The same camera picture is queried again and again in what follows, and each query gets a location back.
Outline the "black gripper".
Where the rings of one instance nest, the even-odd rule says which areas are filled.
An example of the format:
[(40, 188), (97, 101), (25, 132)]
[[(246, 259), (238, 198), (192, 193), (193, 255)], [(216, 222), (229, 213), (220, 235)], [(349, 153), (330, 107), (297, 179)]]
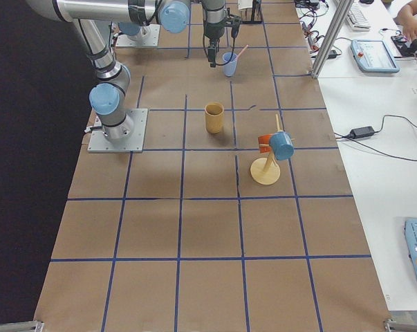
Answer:
[(204, 35), (210, 39), (207, 48), (207, 58), (211, 67), (216, 67), (216, 56), (219, 51), (219, 41), (225, 31), (225, 7), (203, 8)]

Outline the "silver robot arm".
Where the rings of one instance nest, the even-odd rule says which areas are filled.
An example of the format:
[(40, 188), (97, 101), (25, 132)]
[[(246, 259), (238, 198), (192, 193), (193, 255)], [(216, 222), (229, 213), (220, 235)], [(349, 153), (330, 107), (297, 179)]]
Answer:
[(109, 141), (131, 135), (133, 120), (123, 107), (130, 84), (129, 69), (116, 60), (110, 43), (96, 23), (109, 21), (143, 28), (156, 22), (170, 33), (185, 29), (191, 1), (28, 1), (37, 14), (54, 21), (72, 23), (83, 43), (98, 79), (89, 100)]
[(128, 22), (118, 22), (120, 33), (126, 35), (130, 40), (140, 42), (150, 34), (150, 28), (139, 26), (138, 24)]

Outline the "person hand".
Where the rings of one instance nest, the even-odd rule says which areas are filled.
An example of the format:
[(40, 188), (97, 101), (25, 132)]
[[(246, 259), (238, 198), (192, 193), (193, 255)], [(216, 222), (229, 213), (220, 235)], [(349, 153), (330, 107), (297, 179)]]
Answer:
[(417, 39), (417, 1), (404, 5), (399, 10), (395, 22), (402, 26), (402, 33), (409, 41)]

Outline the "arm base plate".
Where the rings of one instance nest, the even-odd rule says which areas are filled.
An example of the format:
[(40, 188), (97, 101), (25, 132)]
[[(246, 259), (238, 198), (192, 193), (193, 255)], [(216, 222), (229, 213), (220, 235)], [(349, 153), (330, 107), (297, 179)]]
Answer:
[(117, 48), (155, 48), (158, 46), (160, 25), (139, 26), (133, 23), (118, 23)]
[(145, 141), (148, 109), (127, 109), (126, 117), (117, 127), (105, 127), (98, 116), (90, 131), (90, 153), (142, 153)]

